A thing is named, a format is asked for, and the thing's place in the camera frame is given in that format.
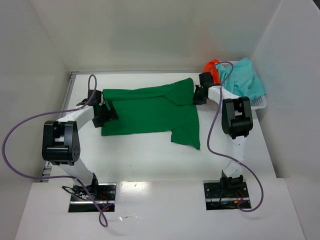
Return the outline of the green t shirt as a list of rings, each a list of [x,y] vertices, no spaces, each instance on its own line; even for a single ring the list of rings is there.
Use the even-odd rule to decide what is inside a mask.
[[[139,89],[104,89],[103,93],[113,103],[118,119],[104,124],[102,136],[170,131],[171,142],[201,148],[192,78]]]

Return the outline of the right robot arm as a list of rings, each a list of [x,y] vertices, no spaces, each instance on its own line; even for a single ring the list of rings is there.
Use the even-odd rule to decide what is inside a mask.
[[[220,190],[225,195],[232,194],[243,185],[244,145],[253,128],[251,102],[248,97],[235,95],[220,85],[211,87],[196,85],[193,103],[202,105],[208,99],[218,103],[218,109],[209,129],[207,148],[217,156],[230,159],[221,171]],[[221,112],[221,128],[229,140],[229,154],[216,152],[210,147],[211,133],[219,112]]]

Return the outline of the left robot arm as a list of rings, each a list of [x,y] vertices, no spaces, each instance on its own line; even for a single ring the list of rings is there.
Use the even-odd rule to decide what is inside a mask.
[[[97,195],[101,188],[98,178],[81,160],[79,130],[88,122],[95,128],[105,123],[118,120],[118,114],[112,101],[93,101],[85,105],[82,101],[72,111],[58,120],[46,121],[43,127],[42,158],[54,166],[59,166],[67,177],[72,178],[79,188],[87,187],[92,195]]]

